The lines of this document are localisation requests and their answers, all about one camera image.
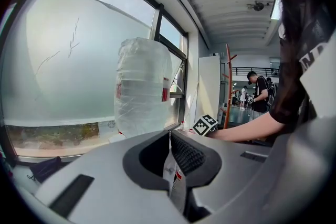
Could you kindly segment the person's black shirt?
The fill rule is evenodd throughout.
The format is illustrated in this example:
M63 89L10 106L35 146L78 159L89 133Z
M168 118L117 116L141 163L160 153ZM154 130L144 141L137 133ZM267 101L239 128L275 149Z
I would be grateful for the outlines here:
M316 117L300 77L323 52L336 29L336 11L326 0L282 0L280 78L270 116L293 131Z

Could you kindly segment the plastic-wrapped clear water jug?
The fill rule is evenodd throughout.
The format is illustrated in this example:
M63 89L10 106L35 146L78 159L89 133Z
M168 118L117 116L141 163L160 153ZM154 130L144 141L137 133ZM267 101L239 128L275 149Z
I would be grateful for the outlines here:
M146 38L122 42L114 117L118 130L126 138L164 129L171 80L171 56L163 44Z

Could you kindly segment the white panel board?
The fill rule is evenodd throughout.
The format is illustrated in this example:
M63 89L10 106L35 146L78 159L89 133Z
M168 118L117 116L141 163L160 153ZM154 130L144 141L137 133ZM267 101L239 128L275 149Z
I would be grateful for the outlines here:
M199 58L196 118L209 115L217 119L219 109L221 66L219 56Z

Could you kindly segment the black metal railing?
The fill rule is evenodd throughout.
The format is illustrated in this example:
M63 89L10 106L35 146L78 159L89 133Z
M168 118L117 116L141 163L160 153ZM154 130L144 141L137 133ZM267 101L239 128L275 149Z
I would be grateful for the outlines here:
M249 72L255 72L260 76L278 78L280 70L277 68L257 68L257 67L232 67L233 76L247 76Z

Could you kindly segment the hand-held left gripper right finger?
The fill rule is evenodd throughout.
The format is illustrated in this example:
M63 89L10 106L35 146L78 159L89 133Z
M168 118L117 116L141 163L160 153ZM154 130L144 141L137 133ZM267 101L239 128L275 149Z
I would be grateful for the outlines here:
M184 180L183 216L197 222L230 202L257 173L271 148L171 133L172 155Z

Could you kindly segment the black drawstring bag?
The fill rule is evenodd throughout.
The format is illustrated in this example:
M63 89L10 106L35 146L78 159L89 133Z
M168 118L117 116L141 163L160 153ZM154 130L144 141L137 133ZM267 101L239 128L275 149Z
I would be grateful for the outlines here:
M27 178L35 182L43 183L46 179L68 164L68 162L63 162L59 156L35 163L30 166L29 169L31 175L27 175Z

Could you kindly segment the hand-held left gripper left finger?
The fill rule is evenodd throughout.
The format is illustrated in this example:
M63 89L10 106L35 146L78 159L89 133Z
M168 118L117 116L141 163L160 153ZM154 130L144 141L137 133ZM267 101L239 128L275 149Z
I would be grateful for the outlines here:
M74 224L188 224L169 198L169 132L99 146L45 180L36 198Z

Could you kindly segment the black-framed frosted window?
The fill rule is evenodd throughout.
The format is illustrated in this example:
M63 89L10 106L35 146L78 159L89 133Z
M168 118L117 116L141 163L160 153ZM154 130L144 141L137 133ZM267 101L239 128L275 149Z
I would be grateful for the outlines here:
M170 52L165 129L184 115L187 33L159 0L13 0L0 26L1 147L15 163L73 159L125 136L114 117L119 49Z

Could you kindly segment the red-brown coat rack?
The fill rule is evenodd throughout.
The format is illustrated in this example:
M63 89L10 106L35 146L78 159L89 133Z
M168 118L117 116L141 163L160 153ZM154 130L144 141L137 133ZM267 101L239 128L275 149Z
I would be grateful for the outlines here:
M227 79L227 106L226 109L224 110L225 112L225 121L224 121L224 126L223 129L228 128L228 123L229 123L229 114L230 114L230 108L232 104L232 94L233 94L233 75L232 75L232 60L236 58L237 55L230 55L230 48L229 44L226 44L226 53L227 53L227 68L228 72L224 74L225 78Z

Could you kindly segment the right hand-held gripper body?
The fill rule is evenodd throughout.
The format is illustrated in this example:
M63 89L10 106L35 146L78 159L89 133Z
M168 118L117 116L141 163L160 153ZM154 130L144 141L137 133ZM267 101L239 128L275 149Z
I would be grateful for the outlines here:
M201 116L194 123L193 131L200 136L205 136L209 132L216 131L217 125L218 125L218 122L213 117L206 114L206 115Z

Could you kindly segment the round ceiling fixture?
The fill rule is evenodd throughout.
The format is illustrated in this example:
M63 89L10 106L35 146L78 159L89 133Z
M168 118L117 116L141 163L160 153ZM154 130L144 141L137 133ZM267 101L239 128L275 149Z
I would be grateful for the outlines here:
M247 4L246 6L247 6L247 9L248 9L248 10L254 10L254 11L256 11L256 12L260 12L260 11L262 11L264 8L270 8L270 7L271 7L270 3L268 3L268 2L263 3L263 2L258 2L258 1L254 2L254 3L252 3L252 4L249 3L249 4Z

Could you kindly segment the person's right forearm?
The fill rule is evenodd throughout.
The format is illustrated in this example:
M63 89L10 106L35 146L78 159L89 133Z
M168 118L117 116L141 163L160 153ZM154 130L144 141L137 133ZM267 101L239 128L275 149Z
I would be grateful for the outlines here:
M207 136L222 141L243 142L268 137L282 130L284 126L267 112L248 123L210 132Z

